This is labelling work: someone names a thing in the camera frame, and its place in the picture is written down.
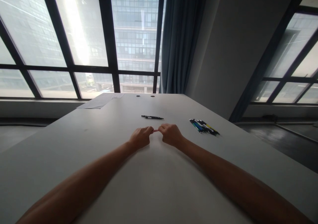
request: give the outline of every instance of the window pane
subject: window pane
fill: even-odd
[[[0,69],[0,96],[34,97],[19,70]]]
[[[42,97],[77,98],[68,72],[30,71]]]
[[[156,93],[159,93],[159,86],[160,86],[160,77],[157,78],[157,90],[156,90]]]
[[[113,77],[104,73],[75,73],[80,93],[84,99],[93,99],[101,93],[114,92]]]
[[[279,82],[262,81],[252,98],[252,102],[266,102],[277,87],[278,83]]]
[[[160,53],[159,53],[158,72],[161,72],[161,58],[162,58],[161,48],[162,48],[163,25],[164,25],[164,22],[165,22],[165,15],[166,15],[166,1],[167,0],[164,0],[164,3],[163,3],[163,16],[162,16],[162,26],[161,26],[161,39],[160,39]]]
[[[2,38],[0,37],[0,63],[1,64],[16,64],[9,53],[9,50],[5,46]]]
[[[153,76],[119,74],[121,93],[152,93]]]
[[[286,83],[273,102],[294,103],[307,86],[308,83]]]
[[[119,70],[154,71],[159,0],[112,0]]]
[[[317,104],[318,103],[318,84],[314,84],[309,88],[309,90],[303,95],[298,103],[309,103]]]
[[[318,69],[318,43],[310,50],[293,73],[293,77],[312,77]]]
[[[318,28],[318,16],[295,13],[276,49],[265,77],[282,78]]]
[[[0,16],[26,65],[66,67],[44,0],[0,0]]]
[[[108,67],[98,0],[56,0],[75,65]]]

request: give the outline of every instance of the pen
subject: pen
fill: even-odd
[[[206,125],[207,127],[209,127],[210,129],[214,130],[218,135],[220,134],[219,132],[217,132],[215,129],[213,129],[211,126],[209,126],[207,123],[205,123],[203,120],[200,120],[204,125]]]
[[[202,131],[193,123],[193,121],[191,119],[189,119],[189,121],[191,122],[191,124],[193,124],[193,126],[200,132],[200,134],[202,133]]]
[[[163,120],[163,118],[158,117],[158,116],[144,116],[142,115],[141,117],[144,117],[146,119],[157,119],[157,120]]]
[[[210,129],[210,128],[208,128],[205,124],[203,124],[201,121],[199,121],[199,120],[195,120],[198,124],[200,124],[201,126],[202,126],[202,128],[206,131],[206,132],[208,132],[208,133],[210,133],[211,135],[216,135],[216,132],[214,131],[214,130],[212,130],[212,129]]]
[[[206,133],[206,130],[200,124],[198,124],[195,119],[191,120],[203,133]]]
[[[160,117],[145,117],[145,119],[163,120],[163,118]]]

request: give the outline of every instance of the blue pen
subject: blue pen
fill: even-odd
[[[194,124],[193,120],[189,119],[189,121],[191,122],[191,124],[193,124],[193,126],[194,126],[200,133],[202,133],[202,131]]]
[[[192,123],[195,124],[201,130],[201,132],[205,133],[205,130],[194,119],[191,119],[191,120],[192,120]]]

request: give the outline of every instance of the forearm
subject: forearm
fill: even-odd
[[[196,162],[227,196],[259,223],[312,223],[270,187],[187,139],[178,149]]]
[[[35,203],[17,223],[70,223],[93,202],[135,151],[125,143],[85,166]]]

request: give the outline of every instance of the person's left hand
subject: person's left hand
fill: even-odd
[[[147,146],[150,143],[149,135],[153,133],[153,130],[154,129],[151,126],[136,129],[131,135],[128,143],[136,150]]]

